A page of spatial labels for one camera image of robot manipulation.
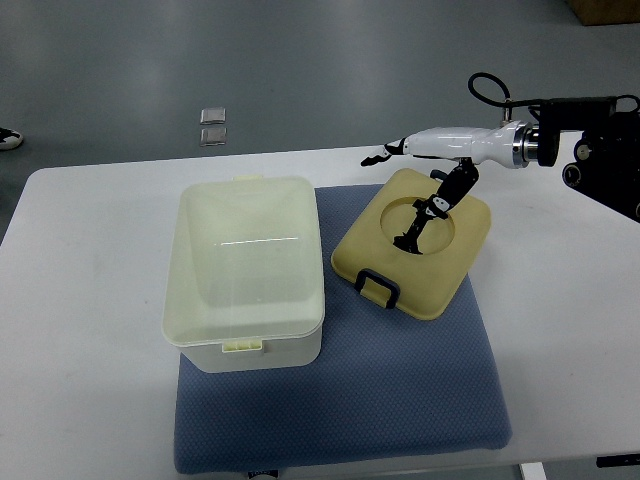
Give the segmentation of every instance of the metal plate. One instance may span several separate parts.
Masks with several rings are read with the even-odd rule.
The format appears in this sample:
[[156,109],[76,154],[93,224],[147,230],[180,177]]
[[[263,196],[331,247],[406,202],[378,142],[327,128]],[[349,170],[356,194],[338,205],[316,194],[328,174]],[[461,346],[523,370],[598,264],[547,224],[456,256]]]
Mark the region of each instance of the metal plate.
[[200,134],[200,146],[224,145],[227,143],[227,129],[225,127],[203,128]]
[[227,111],[224,107],[205,108],[200,114],[200,124],[209,125],[211,123],[224,123]]

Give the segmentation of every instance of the white plastic box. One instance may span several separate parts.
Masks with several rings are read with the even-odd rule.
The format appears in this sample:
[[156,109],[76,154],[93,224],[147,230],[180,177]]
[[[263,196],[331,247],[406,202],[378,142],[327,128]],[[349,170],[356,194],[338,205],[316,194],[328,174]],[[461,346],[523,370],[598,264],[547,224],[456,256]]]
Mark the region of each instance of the white plastic box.
[[162,330],[205,372],[305,365],[320,352],[324,280],[313,186],[204,183],[180,199]]

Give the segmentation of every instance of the translucent lid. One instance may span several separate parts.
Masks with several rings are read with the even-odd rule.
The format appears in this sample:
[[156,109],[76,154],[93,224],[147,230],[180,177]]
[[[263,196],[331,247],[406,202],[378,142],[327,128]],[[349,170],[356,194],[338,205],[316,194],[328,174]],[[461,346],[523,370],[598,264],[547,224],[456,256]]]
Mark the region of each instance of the translucent lid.
[[163,321],[169,342],[299,337],[323,317],[318,212],[307,180],[254,178],[183,192]]

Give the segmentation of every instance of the white table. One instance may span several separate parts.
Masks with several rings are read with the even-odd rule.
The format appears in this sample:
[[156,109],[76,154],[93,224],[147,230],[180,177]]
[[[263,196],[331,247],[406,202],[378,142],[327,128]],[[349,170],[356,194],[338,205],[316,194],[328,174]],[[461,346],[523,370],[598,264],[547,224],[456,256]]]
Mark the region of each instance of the white table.
[[[398,157],[361,168],[369,151],[36,172],[0,247],[0,478],[180,477],[178,352],[160,331],[180,193],[244,174],[302,175],[321,187],[454,166]],[[479,170],[472,194],[491,207],[493,226],[470,276],[513,439],[500,451],[292,468],[281,478],[640,451],[640,226],[566,188],[560,165]]]

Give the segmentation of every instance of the plastic storage container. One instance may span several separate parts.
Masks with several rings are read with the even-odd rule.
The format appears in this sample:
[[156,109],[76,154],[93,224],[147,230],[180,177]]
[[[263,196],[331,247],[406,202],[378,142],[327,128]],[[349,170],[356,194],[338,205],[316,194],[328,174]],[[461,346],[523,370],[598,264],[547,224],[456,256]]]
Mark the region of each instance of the plastic storage container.
[[196,367],[304,365],[320,352],[324,282],[313,186],[205,183],[180,199],[162,330]]
[[448,214],[425,226],[418,238],[422,255],[393,245],[415,218],[415,200],[436,193],[440,182],[411,169],[397,171],[351,226],[331,256],[338,275],[380,306],[420,320],[440,316],[491,226],[489,207],[465,196]]

